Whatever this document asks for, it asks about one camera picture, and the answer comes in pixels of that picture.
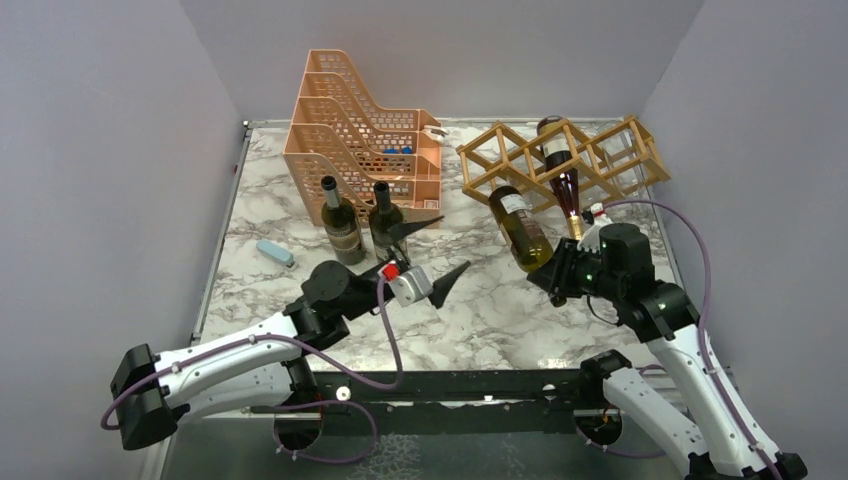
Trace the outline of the wooden wine rack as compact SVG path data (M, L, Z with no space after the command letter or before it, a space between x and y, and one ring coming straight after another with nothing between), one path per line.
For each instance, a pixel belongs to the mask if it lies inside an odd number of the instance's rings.
M542 144L551 139L563 140L572 158L549 171ZM639 194L671 178L654 136L634 116L598 127L564 119L542 136L534 128L524 132L496 121L456 152L464 194L485 204L496 186L510 184L525 195L535 213L558 208L551 181L570 170L577 173L583 208Z

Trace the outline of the peach plastic file organizer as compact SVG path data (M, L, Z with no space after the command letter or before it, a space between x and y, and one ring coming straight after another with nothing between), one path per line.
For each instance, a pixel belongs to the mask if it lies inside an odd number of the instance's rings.
M319 226L335 177L362 225L375 204L373 186L389 185L408 221L436 218L442 205L443 129L423 109L379 106L346 52L309 51L283 157L311 222Z

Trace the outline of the dark bottle brown label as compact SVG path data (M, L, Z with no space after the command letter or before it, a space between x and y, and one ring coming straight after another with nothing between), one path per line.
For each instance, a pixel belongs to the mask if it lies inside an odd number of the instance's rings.
M321 219L337 260L344 265L360 263L366 250L354 205L341 195L334 176L324 176L320 186L325 196Z

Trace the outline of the green bottle silver cap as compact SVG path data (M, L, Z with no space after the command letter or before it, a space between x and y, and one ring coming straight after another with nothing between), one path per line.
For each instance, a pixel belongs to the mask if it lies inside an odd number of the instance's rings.
M554 255L552 246L532 209L517 188L511 185L497 187L488 198L489 208L495 218L518 267L528 274ZM562 307L567 299L552 299L554 307Z

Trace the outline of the dark green wine bottle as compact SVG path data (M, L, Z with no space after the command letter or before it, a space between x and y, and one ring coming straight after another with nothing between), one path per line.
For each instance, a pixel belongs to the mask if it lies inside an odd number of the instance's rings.
M394 251L400 258L408 259L405 239L394 242L390 229L404 222L401 209L392 203L390 186L385 181L378 181L373 186L375 206L368 215L368 224L378 260L387 261Z

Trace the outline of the light blue eraser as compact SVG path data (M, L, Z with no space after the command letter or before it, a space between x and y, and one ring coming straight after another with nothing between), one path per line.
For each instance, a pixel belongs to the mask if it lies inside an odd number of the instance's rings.
M272 241L259 240L256 248L260 253L286 268L291 269L296 264L294 255L289 250Z

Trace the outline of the red bottle gold cap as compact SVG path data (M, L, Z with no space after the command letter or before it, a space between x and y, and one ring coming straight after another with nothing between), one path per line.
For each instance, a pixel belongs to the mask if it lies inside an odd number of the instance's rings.
M562 130L554 127L562 119L562 116L550 115L541 119L536 125L538 135L557 131L556 135L542 142L540 146L547 171L553 170L572 159L572 153L566 135ZM583 219L580 215L578 180L578 171L576 168L572 168L561 172L557 177L549 181L559 207L566 217L570 236L574 240L581 240L583 237Z

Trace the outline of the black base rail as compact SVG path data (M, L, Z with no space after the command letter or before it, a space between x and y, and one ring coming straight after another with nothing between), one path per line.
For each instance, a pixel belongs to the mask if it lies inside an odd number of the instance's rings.
M276 412L273 428L306 446L319 435L583 433L615 442L623 419L578 369L408 371L382 391L341 372L317 372Z

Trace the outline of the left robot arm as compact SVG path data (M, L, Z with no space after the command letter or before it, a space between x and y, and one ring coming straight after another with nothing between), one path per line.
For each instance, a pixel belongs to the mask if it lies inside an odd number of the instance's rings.
M463 262L432 280L392 244L389 258L363 273L337 260L318 264L301 285L302 294L283 310L233 334L183 349L155 353L148 344L126 351L110 383L112 402L100 427L117 431L127 451L173 435L179 426L247 407L316 408L321 401L306 360L314 355L351 379L392 391L404 372L386 309L422 300L441 308L460 276ZM344 339L347 323L380 315L395 360L390 383L370 379L329 357L326 349Z

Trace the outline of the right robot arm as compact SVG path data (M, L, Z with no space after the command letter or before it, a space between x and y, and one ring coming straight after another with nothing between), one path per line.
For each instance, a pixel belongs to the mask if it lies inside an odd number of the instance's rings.
M569 298L609 301L618 325L648 347L688 411L659 394L616 350L582 362L579 398L592 407L608 402L623 411L686 479L805 478L801 457L782 451L734 391L687 293L656 279L647 236L635 225L613 223L600 229L597 246L584 251L563 239L527 279L556 306Z

